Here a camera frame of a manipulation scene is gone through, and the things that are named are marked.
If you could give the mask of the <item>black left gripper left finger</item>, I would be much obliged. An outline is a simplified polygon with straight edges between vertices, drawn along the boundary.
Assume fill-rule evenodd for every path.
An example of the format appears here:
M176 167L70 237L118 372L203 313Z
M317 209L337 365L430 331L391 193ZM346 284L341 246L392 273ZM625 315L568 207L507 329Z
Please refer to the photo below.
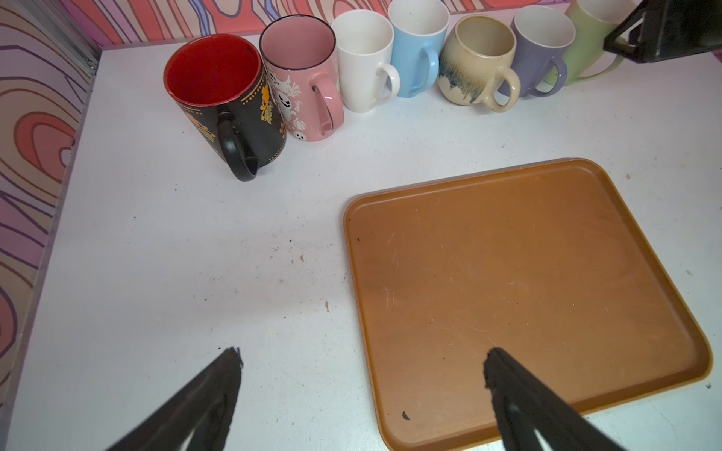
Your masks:
M224 449L242 383L243 367L238 348L223 350L192 381L110 448Z

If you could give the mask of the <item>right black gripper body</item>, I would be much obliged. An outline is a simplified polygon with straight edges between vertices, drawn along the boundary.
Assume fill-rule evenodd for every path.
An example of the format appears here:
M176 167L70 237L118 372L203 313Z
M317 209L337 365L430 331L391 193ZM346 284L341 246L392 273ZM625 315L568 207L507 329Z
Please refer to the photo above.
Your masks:
M637 63L721 49L721 0L643 0L606 37L603 49Z

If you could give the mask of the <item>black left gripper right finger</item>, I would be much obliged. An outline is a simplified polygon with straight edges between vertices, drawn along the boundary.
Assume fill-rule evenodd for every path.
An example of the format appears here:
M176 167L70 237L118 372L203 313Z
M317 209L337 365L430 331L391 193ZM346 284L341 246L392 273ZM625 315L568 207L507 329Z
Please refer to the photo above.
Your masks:
M483 374L505 449L541 450L545 439L553 450L622 451L504 349L490 349Z

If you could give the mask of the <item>light green mug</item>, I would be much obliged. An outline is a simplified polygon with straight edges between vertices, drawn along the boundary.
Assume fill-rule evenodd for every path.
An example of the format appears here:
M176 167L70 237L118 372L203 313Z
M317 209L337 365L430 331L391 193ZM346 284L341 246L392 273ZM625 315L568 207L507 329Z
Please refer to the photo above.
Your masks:
M567 67L566 86L610 73L622 64L623 57L616 56L603 71L593 75L583 75L605 54L603 49L605 38L634 11L636 6L637 3L630 0L571 2L564 15L575 25L576 38L562 56Z

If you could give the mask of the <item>purple mug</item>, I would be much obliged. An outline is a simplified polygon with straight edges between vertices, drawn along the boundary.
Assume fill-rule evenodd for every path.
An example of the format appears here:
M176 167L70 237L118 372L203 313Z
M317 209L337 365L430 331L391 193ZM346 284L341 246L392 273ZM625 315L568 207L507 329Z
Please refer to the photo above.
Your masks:
M558 93L568 76L562 56L576 37L572 20L555 9L530 5L516 13L511 30L517 41L511 69L519 77L520 96Z

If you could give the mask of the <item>beige ceramic teapot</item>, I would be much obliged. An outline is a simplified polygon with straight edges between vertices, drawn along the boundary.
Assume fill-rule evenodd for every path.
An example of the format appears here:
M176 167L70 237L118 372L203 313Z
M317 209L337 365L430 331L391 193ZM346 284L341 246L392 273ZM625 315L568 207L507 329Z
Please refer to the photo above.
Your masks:
M454 26L439 60L438 86L456 105L483 104L495 113L512 109L521 82L511 68L517 39L500 20L472 15Z

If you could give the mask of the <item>light blue mug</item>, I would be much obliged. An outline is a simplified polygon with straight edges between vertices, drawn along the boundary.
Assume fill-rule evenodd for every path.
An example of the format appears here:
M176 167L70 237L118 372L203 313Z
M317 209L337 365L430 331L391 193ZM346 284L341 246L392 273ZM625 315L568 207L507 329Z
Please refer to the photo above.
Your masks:
M387 17L395 35L391 65L400 75L398 96L413 98L438 78L449 9L438 0L393 0Z

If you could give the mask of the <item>white cream mug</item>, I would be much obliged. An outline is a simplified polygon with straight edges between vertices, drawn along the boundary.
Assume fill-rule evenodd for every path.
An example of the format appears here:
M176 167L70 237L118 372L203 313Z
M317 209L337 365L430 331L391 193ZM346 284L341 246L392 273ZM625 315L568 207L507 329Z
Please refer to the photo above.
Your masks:
M336 34L342 101L351 111L368 113L400 93L400 73L391 64L394 28L375 11L355 9L338 16Z

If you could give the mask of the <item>black red mug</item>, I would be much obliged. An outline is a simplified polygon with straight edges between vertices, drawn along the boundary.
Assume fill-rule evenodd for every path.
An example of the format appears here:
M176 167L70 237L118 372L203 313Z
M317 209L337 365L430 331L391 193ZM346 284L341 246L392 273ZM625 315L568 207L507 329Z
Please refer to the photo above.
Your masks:
M229 34L180 47L165 65L169 96L242 182L285 147L286 124L258 49Z

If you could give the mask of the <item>pink floral mug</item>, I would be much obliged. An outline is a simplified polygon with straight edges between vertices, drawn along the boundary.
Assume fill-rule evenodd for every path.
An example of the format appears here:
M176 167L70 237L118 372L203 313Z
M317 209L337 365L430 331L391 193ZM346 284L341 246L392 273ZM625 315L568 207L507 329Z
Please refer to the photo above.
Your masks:
M331 26L304 14L275 20L259 38L276 105L299 140L327 139L344 124L336 46Z

